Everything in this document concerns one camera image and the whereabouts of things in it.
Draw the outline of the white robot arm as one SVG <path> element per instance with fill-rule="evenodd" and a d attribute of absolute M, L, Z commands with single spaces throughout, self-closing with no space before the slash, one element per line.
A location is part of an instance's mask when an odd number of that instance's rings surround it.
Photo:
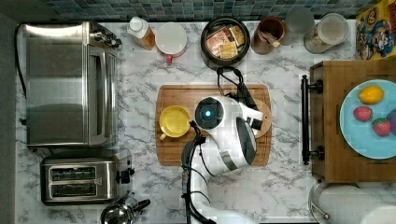
<path fill-rule="evenodd" d="M 195 137 L 181 156 L 187 223 L 257 224 L 244 214 L 213 207 L 207 190 L 210 178 L 248 166 L 255 159 L 255 134 L 262 127 L 262 112 L 246 85 L 238 84 L 236 94 L 202 99 L 191 127 Z"/>

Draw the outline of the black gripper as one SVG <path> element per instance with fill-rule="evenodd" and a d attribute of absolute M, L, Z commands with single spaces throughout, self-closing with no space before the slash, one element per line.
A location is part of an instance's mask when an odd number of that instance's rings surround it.
<path fill-rule="evenodd" d="M 247 86 L 243 82 L 240 82 L 237 85 L 237 92 L 235 95 L 235 100 L 239 103 L 243 103 L 248 108 L 251 108 L 254 110 L 259 110 L 259 108 L 257 107 L 257 105 L 254 101 L 254 98 L 251 96 L 250 92 L 248 91 Z"/>

